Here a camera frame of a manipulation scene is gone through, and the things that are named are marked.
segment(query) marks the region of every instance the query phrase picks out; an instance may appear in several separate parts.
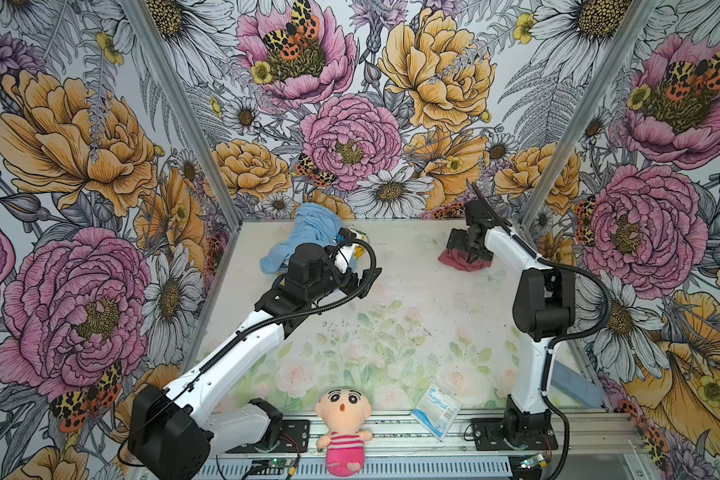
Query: doll face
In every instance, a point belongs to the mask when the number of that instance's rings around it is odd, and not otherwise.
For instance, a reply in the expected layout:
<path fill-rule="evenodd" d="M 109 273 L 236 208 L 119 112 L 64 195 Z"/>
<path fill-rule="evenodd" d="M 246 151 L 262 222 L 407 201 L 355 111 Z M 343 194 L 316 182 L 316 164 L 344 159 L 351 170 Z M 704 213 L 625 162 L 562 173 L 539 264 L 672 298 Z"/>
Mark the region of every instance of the doll face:
<path fill-rule="evenodd" d="M 331 390 L 320 398 L 315 413 L 331 432 L 354 435 L 371 416 L 371 404 L 357 390 Z"/>

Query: wall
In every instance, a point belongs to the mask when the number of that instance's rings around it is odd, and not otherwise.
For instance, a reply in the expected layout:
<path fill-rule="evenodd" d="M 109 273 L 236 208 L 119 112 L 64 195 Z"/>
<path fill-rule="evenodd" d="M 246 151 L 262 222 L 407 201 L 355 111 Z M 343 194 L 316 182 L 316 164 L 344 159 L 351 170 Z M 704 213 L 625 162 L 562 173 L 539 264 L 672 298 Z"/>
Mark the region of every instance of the wall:
<path fill-rule="evenodd" d="M 512 193 L 500 207 L 516 214 L 629 5 L 590 2 L 587 34 L 571 16 L 582 1 L 239 0 L 210 43 L 171 23 L 207 3 L 174 2 L 173 16 L 147 5 L 248 219 L 308 201 L 345 218 L 459 216 L 474 181 Z M 289 47 L 293 5 L 317 33 Z M 513 154 L 527 173 L 495 189 Z M 558 211 L 578 195 L 579 164 Z"/>
<path fill-rule="evenodd" d="M 582 132 L 579 193 L 559 209 L 553 190 L 531 231 L 543 252 L 585 266 L 614 294 L 607 328 L 587 340 L 613 408 L 632 415 L 663 475 L 712 480 L 720 478 L 720 70 L 710 67 L 720 0 L 662 2 L 648 26 L 656 32 L 635 46 Z M 592 326 L 601 307 L 602 294 L 580 280 L 578 327 Z"/>
<path fill-rule="evenodd" d="M 0 478 L 123 478 L 230 230 L 117 4 L 0 0 Z"/>

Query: blue object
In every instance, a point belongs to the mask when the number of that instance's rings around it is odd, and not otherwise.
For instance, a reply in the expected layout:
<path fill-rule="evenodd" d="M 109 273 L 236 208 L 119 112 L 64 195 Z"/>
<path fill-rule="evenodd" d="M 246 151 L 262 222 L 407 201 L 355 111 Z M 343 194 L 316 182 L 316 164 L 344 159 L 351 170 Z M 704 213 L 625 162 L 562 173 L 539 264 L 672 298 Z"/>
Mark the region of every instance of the blue object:
<path fill-rule="evenodd" d="M 301 244 L 317 244 L 320 246 L 335 243 L 338 229 L 344 226 L 341 217 L 322 205 L 302 204 L 296 211 L 293 220 L 293 232 L 288 240 L 274 245 L 269 255 L 259 262 L 265 274 L 277 274 Z"/>
<path fill-rule="evenodd" d="M 552 369 L 552 385 L 581 405 L 589 408 L 603 406 L 603 390 L 585 379 L 578 372 L 557 361 Z"/>

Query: metal bracket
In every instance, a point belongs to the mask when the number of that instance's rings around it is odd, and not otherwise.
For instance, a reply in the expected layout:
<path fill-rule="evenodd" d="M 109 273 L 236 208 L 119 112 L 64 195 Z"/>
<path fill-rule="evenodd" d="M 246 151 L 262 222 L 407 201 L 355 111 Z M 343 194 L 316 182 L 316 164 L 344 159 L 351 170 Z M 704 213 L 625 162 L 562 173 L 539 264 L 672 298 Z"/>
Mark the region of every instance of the metal bracket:
<path fill-rule="evenodd" d="M 557 450 L 557 439 L 552 428 L 538 435 L 523 437 L 523 446 L 512 446 L 504 439 L 503 418 L 472 418 L 470 429 L 474 435 L 474 447 L 479 452 L 507 450 Z"/>

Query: pink striped shirt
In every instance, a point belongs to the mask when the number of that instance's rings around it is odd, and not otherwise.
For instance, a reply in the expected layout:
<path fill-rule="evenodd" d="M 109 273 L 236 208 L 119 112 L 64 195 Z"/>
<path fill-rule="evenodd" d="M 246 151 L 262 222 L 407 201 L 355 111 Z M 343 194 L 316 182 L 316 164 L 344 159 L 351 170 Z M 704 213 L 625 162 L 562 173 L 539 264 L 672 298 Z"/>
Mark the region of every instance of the pink striped shirt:
<path fill-rule="evenodd" d="M 331 432 L 331 443 L 328 444 L 328 450 L 335 448 L 357 448 L 365 447 L 365 442 L 359 435 L 342 435 L 340 433 Z"/>

